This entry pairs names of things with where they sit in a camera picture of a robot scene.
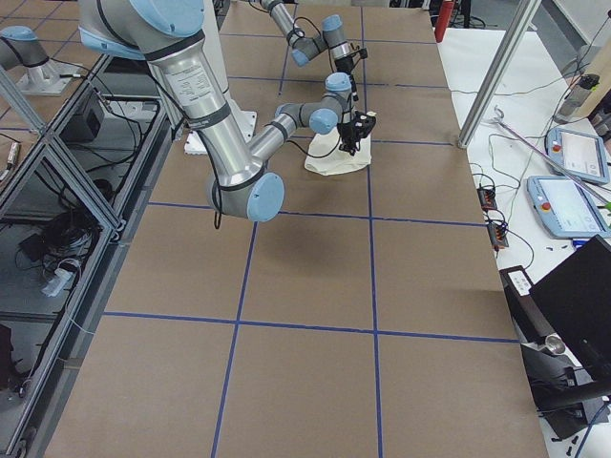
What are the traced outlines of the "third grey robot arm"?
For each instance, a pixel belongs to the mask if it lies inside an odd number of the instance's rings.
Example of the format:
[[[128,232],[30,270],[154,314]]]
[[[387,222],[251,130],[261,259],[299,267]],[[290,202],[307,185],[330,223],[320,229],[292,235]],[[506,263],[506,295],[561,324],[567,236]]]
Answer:
[[[17,67],[26,70],[16,83],[22,94],[60,95],[72,80],[80,77],[76,65],[52,61],[37,35],[26,26],[1,30],[1,67],[5,71]]]

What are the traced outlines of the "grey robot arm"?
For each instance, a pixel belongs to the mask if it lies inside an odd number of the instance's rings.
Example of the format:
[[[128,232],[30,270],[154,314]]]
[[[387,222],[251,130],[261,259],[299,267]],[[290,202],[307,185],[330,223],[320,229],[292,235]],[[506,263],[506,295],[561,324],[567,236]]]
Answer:
[[[315,37],[298,27],[282,1],[263,1],[284,34],[295,62],[303,66],[328,52],[335,65],[322,99],[288,103],[251,140],[245,140],[227,96],[204,53],[204,5],[201,1],[81,1],[82,43],[102,54],[144,60],[161,73],[157,85],[178,109],[182,121],[202,141],[212,166],[208,201],[216,216],[264,222],[284,202],[284,183],[267,168],[268,160],[296,130],[339,134],[337,149],[354,155],[376,124],[372,114],[355,108],[353,58],[364,49],[347,42],[339,15],[327,17]]]
[[[368,57],[366,48],[350,43],[343,19],[338,14],[326,17],[321,26],[302,16],[288,12],[284,1],[257,1],[278,26],[290,48],[290,54],[298,67],[304,67],[315,57],[326,53],[335,73],[345,73],[351,85],[352,97],[359,100],[354,69],[357,63]]]

